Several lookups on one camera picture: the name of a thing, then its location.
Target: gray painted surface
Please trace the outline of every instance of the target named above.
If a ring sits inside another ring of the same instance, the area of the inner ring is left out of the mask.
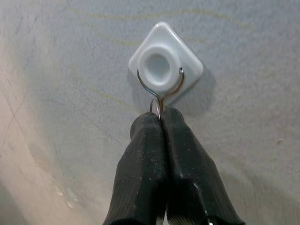
[[[99,224],[150,96],[128,60],[168,22],[205,65],[175,107],[247,224],[299,224],[299,0],[1,0],[7,224]]]

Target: silver wire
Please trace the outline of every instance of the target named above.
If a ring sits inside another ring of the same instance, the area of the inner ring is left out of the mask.
[[[169,96],[172,96],[172,95],[176,94],[180,90],[180,88],[182,87],[182,85],[183,85],[185,74],[184,74],[184,71],[183,71],[183,69],[181,67],[179,68],[179,75],[181,75],[182,78],[181,78],[181,82],[178,85],[178,87],[173,92],[171,92],[169,94],[166,94],[166,95],[164,95],[164,96],[161,97],[159,94],[157,94],[155,91],[151,90],[150,88],[148,88],[145,85],[145,83],[141,79],[139,70],[137,70],[137,77],[138,77],[141,85],[146,89],[146,91],[148,91],[150,94],[154,95],[154,97],[157,100],[157,102],[154,99],[151,101],[150,112],[152,112],[153,102],[155,102],[155,104],[156,104],[156,110],[157,110],[157,116],[158,116],[159,119],[161,118],[161,114],[163,113],[163,111],[165,109],[165,99],[167,97],[169,97]]]
[[[213,218],[207,218],[208,225],[218,225],[216,220]]]

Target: black rubber grip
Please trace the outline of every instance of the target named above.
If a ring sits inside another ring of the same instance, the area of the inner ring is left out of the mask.
[[[153,113],[138,117],[118,163],[104,225],[155,225],[167,202],[167,164],[161,123]]]
[[[162,124],[169,160],[168,221],[172,225],[245,224],[236,214],[215,163],[184,122],[182,114],[166,108]]]

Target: stain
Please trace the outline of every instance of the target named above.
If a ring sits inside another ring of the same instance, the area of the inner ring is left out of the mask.
[[[89,13],[89,12],[83,12],[76,8],[71,8],[71,11],[78,15],[86,15],[89,17],[95,17],[95,18],[101,18],[101,19],[110,19],[110,20],[141,20],[141,19],[151,19],[151,18],[157,18],[157,17],[166,17],[166,16],[179,16],[184,14],[198,14],[198,15],[206,15],[206,16],[213,16],[215,18],[219,18],[225,21],[228,21],[230,23],[233,23],[241,28],[247,29],[247,30],[254,30],[254,26],[242,22],[240,20],[237,20],[233,18],[230,15],[222,14],[219,12],[216,12],[214,10],[210,9],[202,9],[202,8],[193,8],[193,9],[181,9],[178,11],[166,11],[162,13],[157,14],[142,14],[142,15],[109,15],[109,14],[101,14],[101,13]]]
[[[280,145],[283,142],[283,140],[284,140],[283,138],[278,138],[276,141],[276,144]]]
[[[125,46],[136,46],[136,45],[140,45],[142,43],[142,41],[138,40],[138,41],[126,41],[126,40],[122,40],[122,39],[116,39],[113,38],[105,33],[100,32],[93,24],[90,24],[88,22],[83,22],[83,24],[85,24],[87,27],[91,28],[93,30],[93,32],[95,32],[100,38],[110,41],[110,42],[114,42],[116,44],[119,45],[125,45]]]
[[[119,98],[113,96],[113,95],[109,95],[109,94],[104,93],[104,92],[102,92],[102,91],[100,91],[100,90],[98,90],[98,89],[92,88],[91,86],[89,86],[89,85],[88,85],[88,84],[87,84],[87,83],[86,83],[86,82],[78,75],[78,73],[76,72],[76,70],[74,69],[74,67],[72,68],[72,73],[73,73],[73,75],[77,78],[77,80],[81,83],[81,85],[82,85],[83,87],[85,87],[87,90],[89,90],[89,91],[91,91],[91,92],[93,92],[93,93],[96,93],[96,94],[100,95],[100,96],[103,97],[103,98],[112,100],[112,101],[117,102],[117,103],[119,103],[119,104],[121,104],[121,105],[124,105],[124,106],[128,106],[128,107],[130,107],[130,109],[134,109],[136,112],[144,113],[143,110],[136,108],[136,107],[135,107],[134,105],[132,105],[132,104],[129,104],[129,103],[127,103],[127,102],[125,102],[125,101],[123,101],[123,100],[121,100],[121,99],[119,99]]]
[[[87,21],[83,21],[83,24],[86,25],[87,27],[91,28],[92,31],[98,35],[100,38],[106,40],[106,41],[110,41],[110,42],[113,42],[113,43],[116,43],[116,44],[119,44],[119,45],[125,45],[125,46],[138,46],[142,43],[142,40],[134,40],[134,41],[127,41],[127,40],[124,40],[124,39],[116,39],[112,36],[109,36],[105,33],[102,33],[99,31],[99,29],[97,29],[97,27]],[[201,39],[201,38],[198,38],[198,37],[185,37],[185,36],[182,36],[182,39],[185,41],[185,42],[196,42],[196,43],[199,43],[199,44],[202,44],[202,45],[206,45],[208,47],[218,47],[218,48],[221,48],[221,49],[224,49],[224,50],[230,50],[229,47],[227,46],[224,46],[220,43],[217,43],[217,42],[209,42],[205,39]]]
[[[45,172],[50,171],[50,162],[48,160],[48,156],[44,153],[44,151],[33,142],[28,143],[28,147],[36,165]]]

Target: metal wire hook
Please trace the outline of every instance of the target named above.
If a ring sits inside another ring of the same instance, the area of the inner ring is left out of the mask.
[[[153,100],[151,101],[151,104],[150,104],[150,112],[152,112],[153,104],[155,103],[155,105],[156,105],[156,110],[157,110],[157,116],[158,116],[159,119],[161,118],[161,114],[162,114],[162,112],[163,112],[164,109],[165,109],[165,103],[164,103],[165,99],[166,99],[167,97],[169,97],[169,96],[172,96],[172,95],[176,94],[176,93],[180,90],[180,88],[182,87],[182,85],[183,85],[183,81],[184,81],[184,76],[185,76],[185,74],[184,74],[184,71],[183,71],[182,67],[179,68],[179,75],[181,75],[181,77],[182,77],[179,86],[178,86],[173,92],[171,92],[171,93],[169,93],[169,94],[166,94],[166,95],[164,95],[164,96],[161,97],[159,94],[157,94],[155,91],[151,90],[150,88],[148,88],[148,87],[145,85],[145,83],[142,81],[142,79],[141,79],[141,77],[140,77],[140,72],[139,72],[139,70],[137,70],[137,77],[138,77],[138,79],[139,79],[141,85],[146,89],[146,91],[148,91],[150,94],[154,95],[154,97],[155,97],[156,100],[157,100],[157,102],[155,101],[155,99],[153,99]]]

